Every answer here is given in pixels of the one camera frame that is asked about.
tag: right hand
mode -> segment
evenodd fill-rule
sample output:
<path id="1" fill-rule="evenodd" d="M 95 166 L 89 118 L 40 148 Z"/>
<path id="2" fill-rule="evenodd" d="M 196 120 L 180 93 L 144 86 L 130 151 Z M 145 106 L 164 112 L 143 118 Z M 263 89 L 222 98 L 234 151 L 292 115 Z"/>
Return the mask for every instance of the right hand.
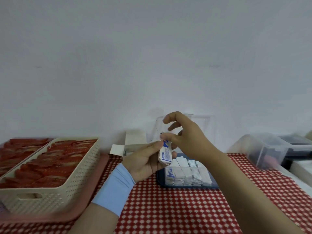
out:
<path id="1" fill-rule="evenodd" d="M 172 142 L 172 149 L 179 147 L 185 155 L 195 160 L 201 160 L 202 157 L 217 151 L 199 126 L 181 112 L 169 113 L 164 117 L 163 122 L 165 124 L 174 122 L 169 126 L 169 131 L 181 126 L 183 128 L 177 135 L 173 133 L 160 135 L 161 139 Z"/>

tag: hand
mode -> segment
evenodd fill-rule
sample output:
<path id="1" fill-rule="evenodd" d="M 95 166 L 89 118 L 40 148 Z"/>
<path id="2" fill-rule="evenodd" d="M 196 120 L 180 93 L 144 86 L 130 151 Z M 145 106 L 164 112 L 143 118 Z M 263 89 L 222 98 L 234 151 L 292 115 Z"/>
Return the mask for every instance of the hand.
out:
<path id="1" fill-rule="evenodd" d="M 181 112 L 172 112 L 165 116 L 163 122 L 173 122 L 168 130 L 182 126 L 182 130 L 176 135 L 162 133 L 160 138 L 172 142 L 172 149 L 179 147 L 190 158 L 200 160 L 203 156 L 215 153 L 218 149 L 205 137 L 199 126 Z"/>
<path id="2" fill-rule="evenodd" d="M 147 144 L 140 150 L 123 159 L 122 164 L 129 171 L 136 183 L 166 167 L 165 164 L 158 161 L 158 152 L 162 145 L 163 141 Z M 173 152 L 172 157 L 176 158 L 177 153 Z"/>

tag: red checkered tablecloth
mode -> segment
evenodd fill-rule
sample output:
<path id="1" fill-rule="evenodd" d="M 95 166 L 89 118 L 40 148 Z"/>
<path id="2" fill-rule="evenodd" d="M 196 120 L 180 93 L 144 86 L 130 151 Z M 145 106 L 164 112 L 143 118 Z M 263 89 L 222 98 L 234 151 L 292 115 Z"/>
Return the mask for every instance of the red checkered tablecloth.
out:
<path id="1" fill-rule="evenodd" d="M 229 154 L 238 167 L 304 232 L 312 234 L 312 199 L 278 171 L 261 171 L 243 154 Z M 111 156 L 99 181 L 101 188 L 122 159 Z M 0 233 L 66 234 L 67 223 L 4 224 Z M 119 218 L 117 234 L 242 233 L 218 189 L 165 189 L 155 175 L 137 183 Z"/>

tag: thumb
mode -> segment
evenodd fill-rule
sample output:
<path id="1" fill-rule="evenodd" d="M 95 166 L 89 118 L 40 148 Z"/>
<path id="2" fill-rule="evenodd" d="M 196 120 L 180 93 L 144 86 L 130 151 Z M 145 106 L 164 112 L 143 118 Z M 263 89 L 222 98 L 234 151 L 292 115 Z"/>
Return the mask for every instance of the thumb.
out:
<path id="1" fill-rule="evenodd" d="M 150 157 L 154 153 L 158 152 L 163 145 L 163 141 L 158 141 L 156 143 L 153 143 L 151 146 L 140 150 L 140 155 L 144 157 Z"/>
<path id="2" fill-rule="evenodd" d="M 163 140 L 168 140 L 177 146 L 179 146 L 180 144 L 180 136 L 173 134 L 173 133 L 162 133 L 160 135 L 160 138 Z"/>

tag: light blue sleeve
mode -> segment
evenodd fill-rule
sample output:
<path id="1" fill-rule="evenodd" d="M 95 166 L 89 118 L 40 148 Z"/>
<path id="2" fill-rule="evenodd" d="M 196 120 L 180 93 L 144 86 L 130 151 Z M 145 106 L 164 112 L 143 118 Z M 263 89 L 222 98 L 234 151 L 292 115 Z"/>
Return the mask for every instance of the light blue sleeve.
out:
<path id="1" fill-rule="evenodd" d="M 104 182 L 92 203 L 112 211 L 119 217 L 134 185 L 132 176 L 120 163 Z"/>

